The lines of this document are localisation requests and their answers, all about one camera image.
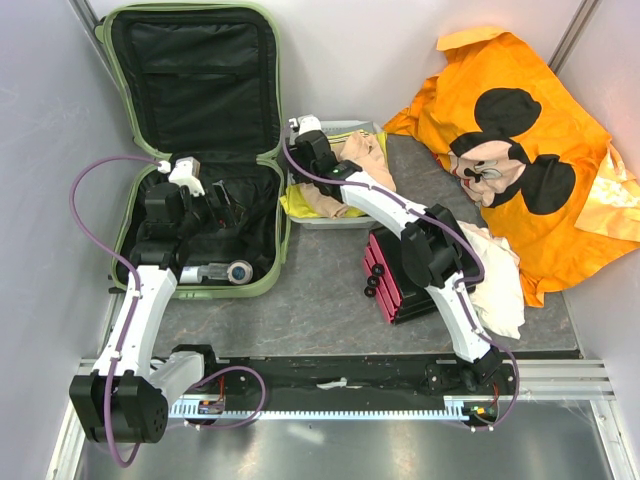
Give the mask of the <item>round silver blue-lid tin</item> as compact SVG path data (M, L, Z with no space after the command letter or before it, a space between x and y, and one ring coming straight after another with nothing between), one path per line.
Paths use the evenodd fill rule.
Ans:
M232 285L246 285L253 278L253 267L245 260L231 262L227 268L228 280Z

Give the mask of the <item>green hard-shell suitcase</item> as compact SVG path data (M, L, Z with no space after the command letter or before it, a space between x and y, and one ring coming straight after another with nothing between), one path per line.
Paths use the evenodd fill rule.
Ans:
M281 204L278 37L255 6L148 3L118 8L95 35L126 109L134 143L154 162L194 157L205 190L222 180L246 212L239 225L204 230L189 243L185 266L245 260L246 285L178 283L181 299L247 298L276 283L291 229ZM146 216L144 198L169 182L155 166L135 179L116 241L115 284L128 281L125 259Z

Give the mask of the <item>white perforated plastic basket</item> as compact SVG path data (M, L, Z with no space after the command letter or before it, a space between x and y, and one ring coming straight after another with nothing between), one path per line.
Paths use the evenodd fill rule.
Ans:
M363 137L376 137L378 145L384 155L385 165L388 165L386 148L387 135L375 122L363 120L329 120L321 121L321 123L322 132L327 136L331 150L338 160L341 159L341 153L348 138L353 132L359 132ZM294 146L294 138L296 136L297 135L293 134L291 139L287 139L287 143L291 147ZM287 188L281 200L286 213L293 222L307 229L368 229L375 224L375 221L370 216L355 209L343 209L344 215L337 218L330 218L319 214L301 194L300 185L294 169L286 159L284 159L284 163L288 169Z

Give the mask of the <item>black box with pink ends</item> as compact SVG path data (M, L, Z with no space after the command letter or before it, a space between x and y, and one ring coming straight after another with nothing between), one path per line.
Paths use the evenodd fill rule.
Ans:
M369 232L363 268L365 295L375 297L385 320L399 325L437 311L428 292L415 285L402 266L401 241L385 227Z

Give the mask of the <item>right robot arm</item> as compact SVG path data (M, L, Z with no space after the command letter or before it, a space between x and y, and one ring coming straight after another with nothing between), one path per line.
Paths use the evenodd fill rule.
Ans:
M338 161L320 130L294 134L284 153L321 192L366 213L398 238L405 274L429 294L445 322L460 386L473 394L489 387L501 359L467 290L468 282L484 279L484 267L457 222L396 194L354 162Z

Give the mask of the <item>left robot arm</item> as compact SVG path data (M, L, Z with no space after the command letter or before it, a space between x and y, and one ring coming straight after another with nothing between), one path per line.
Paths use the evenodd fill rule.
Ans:
M125 259L129 280L112 334L91 372L75 376L69 388L84 432L96 443L158 442L178 398L191 388L211 392L220 378L209 345L179 345L157 370L152 350L190 241L204 230L234 227L242 209L221 181L207 190L159 183L147 191L144 208Z

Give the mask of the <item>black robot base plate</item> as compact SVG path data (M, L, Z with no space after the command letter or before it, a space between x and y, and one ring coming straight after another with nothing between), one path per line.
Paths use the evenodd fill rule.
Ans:
M444 398L505 400L515 391L512 365L471 385L451 354L222 357L217 368L255 370L266 385L263 409L435 409Z

